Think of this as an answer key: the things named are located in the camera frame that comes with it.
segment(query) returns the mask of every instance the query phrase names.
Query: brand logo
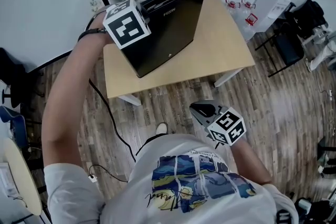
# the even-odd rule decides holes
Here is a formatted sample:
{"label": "brand logo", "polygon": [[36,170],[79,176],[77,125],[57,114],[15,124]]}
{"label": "brand logo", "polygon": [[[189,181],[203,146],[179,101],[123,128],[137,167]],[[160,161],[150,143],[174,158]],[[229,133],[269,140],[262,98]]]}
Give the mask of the brand logo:
{"label": "brand logo", "polygon": [[163,16],[166,16],[166,15],[168,15],[168,14],[174,12],[174,11],[175,11],[175,8],[173,8],[173,9],[171,9],[171,10],[168,10],[167,12],[165,12],[165,13],[163,14]]}

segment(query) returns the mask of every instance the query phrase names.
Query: round table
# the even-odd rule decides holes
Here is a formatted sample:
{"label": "round table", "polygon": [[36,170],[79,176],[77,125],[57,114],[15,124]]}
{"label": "round table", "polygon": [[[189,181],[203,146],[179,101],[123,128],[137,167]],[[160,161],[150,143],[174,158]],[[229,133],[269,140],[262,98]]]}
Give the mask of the round table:
{"label": "round table", "polygon": [[41,215],[40,195],[20,149],[12,139],[5,138],[4,150],[5,161],[8,162],[20,197],[25,201],[29,212],[36,216]]}

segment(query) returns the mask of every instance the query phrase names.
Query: plastic bottle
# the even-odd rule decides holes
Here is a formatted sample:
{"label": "plastic bottle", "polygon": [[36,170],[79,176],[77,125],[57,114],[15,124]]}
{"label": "plastic bottle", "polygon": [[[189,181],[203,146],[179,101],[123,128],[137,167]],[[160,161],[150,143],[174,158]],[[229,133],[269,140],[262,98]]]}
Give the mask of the plastic bottle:
{"label": "plastic bottle", "polygon": [[240,3],[236,3],[234,1],[225,0],[225,7],[230,12],[231,17],[236,22],[239,17],[239,11]]}
{"label": "plastic bottle", "polygon": [[257,20],[257,16],[253,13],[251,13],[246,19],[239,20],[238,28],[245,41],[249,41],[256,33],[254,24]]}
{"label": "plastic bottle", "polygon": [[241,0],[239,9],[240,18],[246,19],[252,13],[252,9],[254,8],[256,8],[256,4],[251,4],[249,1]]}

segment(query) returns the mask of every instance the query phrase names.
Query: blue chair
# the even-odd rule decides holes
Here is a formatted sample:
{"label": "blue chair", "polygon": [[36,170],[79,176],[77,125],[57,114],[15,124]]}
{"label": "blue chair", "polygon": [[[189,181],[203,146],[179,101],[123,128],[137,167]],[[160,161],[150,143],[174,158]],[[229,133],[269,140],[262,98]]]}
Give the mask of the blue chair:
{"label": "blue chair", "polygon": [[0,119],[2,120],[2,122],[11,122],[11,124],[13,125],[14,141],[19,148],[29,146],[26,130],[26,121],[21,114],[1,105]]}

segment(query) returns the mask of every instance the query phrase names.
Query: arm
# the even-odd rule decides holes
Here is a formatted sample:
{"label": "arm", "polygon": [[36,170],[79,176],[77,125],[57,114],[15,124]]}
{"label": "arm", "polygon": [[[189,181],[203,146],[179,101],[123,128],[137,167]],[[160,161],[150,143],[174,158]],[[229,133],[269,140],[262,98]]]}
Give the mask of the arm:
{"label": "arm", "polygon": [[[105,13],[93,21],[91,28],[102,28]],[[75,46],[64,63],[44,110],[42,147],[44,166],[70,163],[81,166],[77,133],[82,107],[92,69],[103,47],[110,42],[108,34],[89,34]]]}
{"label": "arm", "polygon": [[231,147],[238,173],[259,184],[271,184],[272,177],[245,139],[239,139]]}

